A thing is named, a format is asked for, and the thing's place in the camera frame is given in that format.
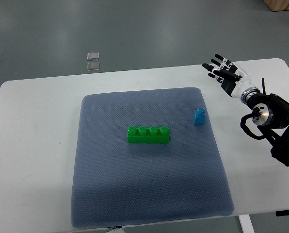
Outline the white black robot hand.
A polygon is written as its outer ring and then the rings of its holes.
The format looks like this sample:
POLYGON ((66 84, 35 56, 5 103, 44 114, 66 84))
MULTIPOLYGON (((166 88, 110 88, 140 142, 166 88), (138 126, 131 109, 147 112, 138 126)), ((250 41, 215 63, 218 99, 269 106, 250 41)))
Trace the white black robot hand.
POLYGON ((215 54, 215 59, 212 59, 210 64, 203 63, 202 67, 230 97, 238 98, 244 104, 250 96, 260 93, 251 83, 251 77, 241 67, 219 54, 215 54))

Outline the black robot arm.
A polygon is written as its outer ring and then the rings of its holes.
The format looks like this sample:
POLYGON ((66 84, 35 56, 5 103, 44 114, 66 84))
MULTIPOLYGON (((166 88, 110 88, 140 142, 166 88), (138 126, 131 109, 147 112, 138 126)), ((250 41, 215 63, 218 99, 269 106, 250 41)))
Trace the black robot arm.
POLYGON ((273 158, 289 166, 289 103, 276 94, 252 90, 245 95, 251 113, 241 118, 240 127, 253 139, 267 139, 272 145, 273 158))

